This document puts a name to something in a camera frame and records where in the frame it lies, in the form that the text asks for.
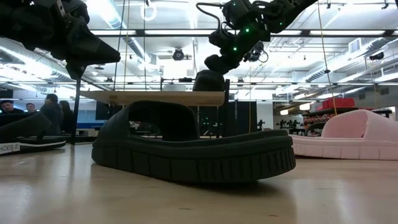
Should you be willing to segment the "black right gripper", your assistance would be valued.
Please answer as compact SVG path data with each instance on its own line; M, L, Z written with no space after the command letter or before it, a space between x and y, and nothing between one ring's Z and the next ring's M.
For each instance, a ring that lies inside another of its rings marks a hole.
M246 21L239 32L235 35L222 28L222 22L217 20L217 28L209 36L209 43L220 48L220 56L210 55L204 61L205 65L212 72L221 75L227 74L232 67L238 67L244 56L259 42L267 42L271 33L266 25L254 21Z

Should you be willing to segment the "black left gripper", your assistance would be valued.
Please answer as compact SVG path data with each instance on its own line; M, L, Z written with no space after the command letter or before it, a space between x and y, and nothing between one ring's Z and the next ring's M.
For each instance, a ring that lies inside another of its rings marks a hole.
M87 66L119 62L120 53L88 28L90 16L83 1L31 1L38 17L31 50L42 49L52 57L66 60L70 77L80 80Z

